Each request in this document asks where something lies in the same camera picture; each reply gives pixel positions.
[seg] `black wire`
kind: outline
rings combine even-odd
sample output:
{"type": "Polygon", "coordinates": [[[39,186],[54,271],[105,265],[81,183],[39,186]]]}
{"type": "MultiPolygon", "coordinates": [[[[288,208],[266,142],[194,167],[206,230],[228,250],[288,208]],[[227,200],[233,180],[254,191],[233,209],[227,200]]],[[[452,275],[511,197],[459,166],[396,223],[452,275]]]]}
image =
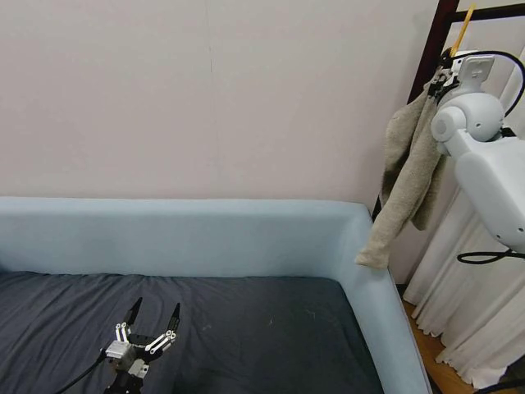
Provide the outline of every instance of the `black wire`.
{"type": "Polygon", "coordinates": [[[515,388],[525,386],[525,379],[511,380],[510,382],[497,383],[489,387],[482,388],[474,392],[474,394],[488,394],[489,392],[498,392],[505,388],[515,388]]]}
{"type": "Polygon", "coordinates": [[[525,259],[524,253],[514,253],[512,249],[508,249],[505,252],[467,252],[458,254],[458,261],[460,263],[472,264],[472,265],[483,265],[494,263],[495,261],[504,259],[505,257],[510,257],[513,259],[525,259]],[[492,257],[491,259],[485,260],[470,260],[466,259],[468,257],[492,257]]]}
{"type": "Polygon", "coordinates": [[[67,385],[65,385],[63,388],[61,388],[60,390],[58,390],[57,392],[55,392],[55,394],[62,394],[63,392],[65,392],[66,390],[69,390],[70,388],[72,388],[74,385],[76,385],[80,380],[82,380],[83,378],[85,378],[87,375],[89,375],[90,373],[93,372],[93,370],[95,368],[97,368],[97,366],[102,363],[104,361],[104,359],[106,358],[106,349],[101,349],[100,350],[100,354],[98,355],[98,358],[97,360],[89,367],[87,368],[83,373],[81,373],[77,378],[75,378],[74,380],[72,380],[70,383],[68,383],[67,385]]]}
{"type": "Polygon", "coordinates": [[[516,66],[518,66],[519,70],[522,72],[522,87],[520,88],[518,95],[514,99],[514,102],[512,103],[512,105],[509,107],[509,109],[505,113],[505,116],[507,117],[516,108],[516,106],[519,103],[520,98],[523,96],[523,91],[525,90],[525,66],[513,54],[503,52],[503,51],[478,51],[478,52],[472,52],[472,53],[464,53],[462,55],[449,57],[447,60],[451,61],[451,60],[463,59],[464,57],[478,56],[478,55],[496,55],[496,56],[507,57],[508,59],[516,63],[516,66]]]}

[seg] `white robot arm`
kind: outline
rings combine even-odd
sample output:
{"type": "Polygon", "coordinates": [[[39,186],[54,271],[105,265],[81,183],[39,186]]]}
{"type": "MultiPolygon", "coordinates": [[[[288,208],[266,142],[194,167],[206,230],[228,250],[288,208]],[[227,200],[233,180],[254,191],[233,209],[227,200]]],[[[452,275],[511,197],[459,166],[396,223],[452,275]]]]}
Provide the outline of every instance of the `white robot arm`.
{"type": "Polygon", "coordinates": [[[431,131],[455,159],[458,183],[488,231],[525,253],[525,140],[501,138],[504,109],[481,88],[493,63],[492,56],[464,58],[460,84],[443,96],[431,131]]]}

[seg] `padded headboard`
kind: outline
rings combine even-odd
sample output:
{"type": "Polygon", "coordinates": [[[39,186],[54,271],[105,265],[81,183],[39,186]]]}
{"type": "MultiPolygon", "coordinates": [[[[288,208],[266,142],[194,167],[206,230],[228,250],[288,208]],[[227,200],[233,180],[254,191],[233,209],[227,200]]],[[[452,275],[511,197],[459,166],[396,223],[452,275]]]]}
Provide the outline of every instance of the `padded headboard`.
{"type": "Polygon", "coordinates": [[[0,270],[337,280],[386,394],[429,393],[388,271],[355,264],[362,204],[0,198],[0,270]]]}
{"type": "Polygon", "coordinates": [[[333,276],[361,204],[279,200],[0,199],[0,269],[333,276]]]}

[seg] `dark gray bed sheet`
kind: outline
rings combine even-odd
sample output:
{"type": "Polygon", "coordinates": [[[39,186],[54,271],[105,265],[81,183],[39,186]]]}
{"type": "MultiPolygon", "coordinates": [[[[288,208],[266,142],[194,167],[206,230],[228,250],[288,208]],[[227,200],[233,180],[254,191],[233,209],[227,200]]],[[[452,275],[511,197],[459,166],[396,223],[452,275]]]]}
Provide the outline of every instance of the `dark gray bed sheet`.
{"type": "MultiPolygon", "coordinates": [[[[345,293],[320,278],[0,275],[0,392],[53,393],[114,339],[144,298],[134,332],[156,336],[180,302],[179,339],[142,393],[379,393],[345,293]]],[[[70,393],[102,393],[107,364],[70,393]]]]}

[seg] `beige towel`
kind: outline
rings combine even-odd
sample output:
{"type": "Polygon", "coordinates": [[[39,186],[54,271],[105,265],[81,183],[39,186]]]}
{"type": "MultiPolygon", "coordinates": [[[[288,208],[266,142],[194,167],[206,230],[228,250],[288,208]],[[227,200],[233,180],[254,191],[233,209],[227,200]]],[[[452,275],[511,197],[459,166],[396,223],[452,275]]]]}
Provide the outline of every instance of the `beige towel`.
{"type": "Polygon", "coordinates": [[[430,128],[437,103],[427,93],[428,85],[395,113],[386,128],[383,209],[356,259],[358,264],[386,268],[391,243],[407,222],[412,220],[418,230],[427,227],[445,167],[445,156],[437,151],[430,128]]]}

